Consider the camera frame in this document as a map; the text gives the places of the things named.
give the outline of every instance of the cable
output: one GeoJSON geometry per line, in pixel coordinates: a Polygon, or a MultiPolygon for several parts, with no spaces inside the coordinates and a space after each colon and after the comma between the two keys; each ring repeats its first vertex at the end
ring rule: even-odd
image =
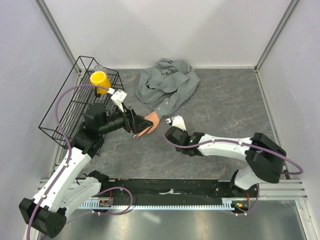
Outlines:
{"type": "Polygon", "coordinates": [[[250,199],[249,192],[246,192],[246,201],[245,201],[244,204],[248,203],[248,202],[249,202],[249,199],[250,199]]]}
{"type": "Polygon", "coordinates": [[[256,207],[258,199],[260,197],[260,184],[259,183],[256,184],[256,191],[257,192],[256,192],[255,201],[254,201],[253,206],[251,208],[250,208],[250,205],[249,205],[248,211],[246,211],[244,213],[236,213],[236,214],[231,212],[231,211],[224,211],[224,213],[231,214],[231,215],[236,215],[236,216],[246,216],[247,214],[251,213],[254,210],[254,208],[256,207]]]}
{"type": "Polygon", "coordinates": [[[247,213],[249,211],[249,209],[250,209],[250,202],[248,201],[248,210],[247,211],[241,209],[239,206],[236,206],[236,208],[239,209],[240,211],[244,212],[244,213],[247,213]]]}
{"type": "Polygon", "coordinates": [[[128,189],[126,189],[125,187],[122,187],[122,186],[110,187],[110,188],[108,188],[108,189],[106,189],[106,190],[103,190],[103,191],[99,192],[98,194],[94,195],[93,197],[100,196],[100,195],[102,195],[102,194],[104,194],[104,193],[106,193],[106,192],[108,192],[108,191],[114,190],[114,189],[120,189],[120,190],[122,189],[122,190],[125,190],[125,191],[130,195],[130,204],[129,204],[129,206],[128,206],[125,210],[123,210],[123,211],[120,211],[120,212],[103,212],[103,213],[101,213],[102,215],[122,215],[122,214],[127,213],[127,212],[129,211],[129,209],[132,207],[132,204],[133,204],[133,202],[134,202],[134,197],[132,196],[131,192],[130,192],[128,189]]]}
{"type": "MultiPolygon", "coordinates": [[[[77,217],[75,217],[75,218],[67,221],[67,222],[65,223],[65,225],[67,225],[67,224],[69,224],[69,223],[72,223],[73,221],[78,220],[79,218],[82,218],[83,216],[88,215],[88,214],[92,214],[92,211],[87,211],[87,212],[85,212],[85,213],[83,213],[83,214],[81,214],[81,215],[79,215],[79,216],[77,216],[77,217]]],[[[40,238],[40,240],[45,240],[46,237],[47,237],[46,235],[43,235],[43,236],[40,238]]]]}
{"type": "Polygon", "coordinates": [[[87,174],[81,173],[81,174],[75,179],[75,181],[76,181],[76,183],[77,183],[78,185],[80,185],[80,183],[78,182],[78,180],[79,180],[79,177],[80,177],[81,175],[85,175],[86,178],[88,177],[87,174]]]}
{"type": "Polygon", "coordinates": [[[249,143],[245,143],[245,142],[238,142],[238,141],[235,141],[235,140],[229,140],[229,139],[214,139],[214,140],[207,140],[207,141],[204,141],[204,142],[200,142],[198,144],[194,144],[194,145],[189,145],[189,146],[182,146],[182,145],[177,145],[177,144],[174,144],[173,142],[171,142],[167,137],[166,135],[163,133],[163,136],[164,136],[164,139],[170,143],[171,145],[175,146],[176,148],[180,148],[180,149],[191,149],[191,148],[196,148],[196,147],[199,147],[199,146],[202,146],[202,145],[205,145],[205,144],[209,144],[209,143],[217,143],[217,142],[220,142],[220,143],[230,143],[230,144],[236,144],[236,145],[242,145],[242,146],[246,146],[246,147],[250,147],[250,148],[253,148],[253,149],[257,149],[257,150],[260,150],[260,151],[264,151],[266,153],[269,153],[269,154],[272,154],[278,158],[281,158],[285,161],[287,161],[288,163],[292,164],[293,166],[295,166],[297,169],[299,169],[299,171],[297,172],[282,172],[282,174],[289,174],[289,175],[300,175],[304,172],[303,168],[296,162],[292,161],[291,159],[289,159],[288,157],[282,155],[282,154],[279,154],[275,151],[272,151],[270,149],[267,149],[267,148],[264,148],[264,147],[261,147],[261,146],[257,146],[257,145],[253,145],[253,144],[249,144],[249,143]]]}
{"type": "MultiPolygon", "coordinates": [[[[60,133],[62,134],[65,142],[66,142],[66,145],[68,147],[68,156],[66,158],[66,161],[65,163],[68,164],[69,161],[70,161],[70,158],[71,158],[71,154],[72,154],[72,147],[71,147],[71,143],[66,135],[66,133],[64,132],[61,124],[60,124],[60,121],[59,121],[59,117],[58,117],[58,106],[59,106],[59,103],[61,101],[61,99],[69,92],[71,92],[72,90],[74,89],[78,89],[78,88],[84,88],[84,87],[91,87],[91,88],[100,88],[100,89],[104,89],[104,90],[109,90],[108,87],[104,87],[104,86],[96,86],[96,85],[92,85],[92,84],[82,84],[82,85],[78,85],[78,86],[73,86],[73,87],[70,87],[69,89],[67,89],[66,91],[64,91],[59,97],[58,99],[56,100],[55,102],[55,107],[54,107],[54,118],[55,118],[55,121],[56,121],[56,124],[57,124],[57,127],[60,131],[60,133]]],[[[57,182],[57,180],[59,179],[59,177],[62,175],[62,173],[64,172],[64,170],[66,169],[66,166],[63,166],[60,170],[60,172],[56,175],[56,177],[53,179],[52,183],[48,186],[48,188],[45,190],[45,192],[43,193],[42,196],[46,197],[49,193],[49,191],[52,189],[52,187],[55,185],[55,183],[57,182]]],[[[34,207],[34,210],[32,211],[32,214],[30,216],[30,220],[29,220],[29,223],[28,223],[28,227],[27,227],[27,230],[26,230],[26,239],[27,240],[30,240],[30,232],[31,232],[31,227],[32,227],[32,223],[35,219],[35,216],[36,216],[36,213],[41,205],[41,203],[43,202],[44,198],[41,197],[39,202],[36,204],[36,206],[34,207]]]]}

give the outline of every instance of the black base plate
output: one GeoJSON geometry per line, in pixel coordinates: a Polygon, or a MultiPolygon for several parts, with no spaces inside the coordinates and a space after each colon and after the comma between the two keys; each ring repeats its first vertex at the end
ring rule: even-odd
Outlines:
{"type": "MultiPolygon", "coordinates": [[[[229,181],[211,179],[110,179],[104,182],[101,190],[111,187],[124,187],[133,195],[134,206],[192,206],[192,205],[221,205],[222,198],[247,198],[247,193],[235,196],[229,181]]],[[[256,197],[255,187],[248,193],[256,197]]],[[[109,197],[107,192],[101,197],[109,197]]],[[[128,205],[130,196],[125,191],[112,191],[114,205],[128,205]]]]}

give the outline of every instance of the red wire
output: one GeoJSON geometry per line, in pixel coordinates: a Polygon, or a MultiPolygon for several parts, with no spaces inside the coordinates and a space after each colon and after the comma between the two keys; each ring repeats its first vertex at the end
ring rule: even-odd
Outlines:
{"type": "Polygon", "coordinates": [[[244,204],[246,204],[247,202],[249,202],[249,199],[250,199],[250,195],[249,195],[249,193],[248,193],[248,192],[246,192],[246,201],[245,201],[245,203],[244,203],[244,204]]]}

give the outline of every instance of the silver surface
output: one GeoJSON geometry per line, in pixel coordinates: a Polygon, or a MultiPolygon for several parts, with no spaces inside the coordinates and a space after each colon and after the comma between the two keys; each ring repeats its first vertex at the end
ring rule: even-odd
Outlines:
{"type": "Polygon", "coordinates": [[[266,45],[266,47],[265,47],[260,59],[258,60],[256,66],[255,66],[255,69],[259,70],[261,68],[261,66],[264,64],[265,59],[269,55],[271,49],[273,48],[273,46],[276,43],[278,37],[280,36],[281,32],[285,28],[286,23],[288,22],[291,14],[295,10],[295,8],[296,8],[296,6],[298,5],[299,2],[300,2],[300,0],[291,0],[291,2],[289,3],[289,5],[286,8],[286,10],[285,10],[280,22],[278,23],[278,26],[276,26],[276,29],[274,30],[274,32],[273,32],[268,44],[266,45]]]}
{"type": "MultiPolygon", "coordinates": [[[[77,210],[77,217],[87,210],[77,210]]],[[[55,240],[306,240],[294,201],[259,202],[248,216],[222,211],[133,210],[85,215],[55,240]]]]}
{"type": "Polygon", "coordinates": [[[308,240],[319,240],[318,226],[309,201],[295,201],[299,217],[308,240]]]}

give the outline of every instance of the mannequin hand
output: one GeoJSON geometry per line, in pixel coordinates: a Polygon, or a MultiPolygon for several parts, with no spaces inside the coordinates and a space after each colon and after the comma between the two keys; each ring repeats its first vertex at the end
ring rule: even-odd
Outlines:
{"type": "Polygon", "coordinates": [[[138,133],[137,135],[134,135],[134,138],[138,138],[148,132],[148,134],[152,133],[159,125],[160,118],[158,117],[157,113],[155,111],[151,112],[149,115],[145,117],[145,119],[153,122],[153,126],[146,128],[142,132],[138,133]]]}

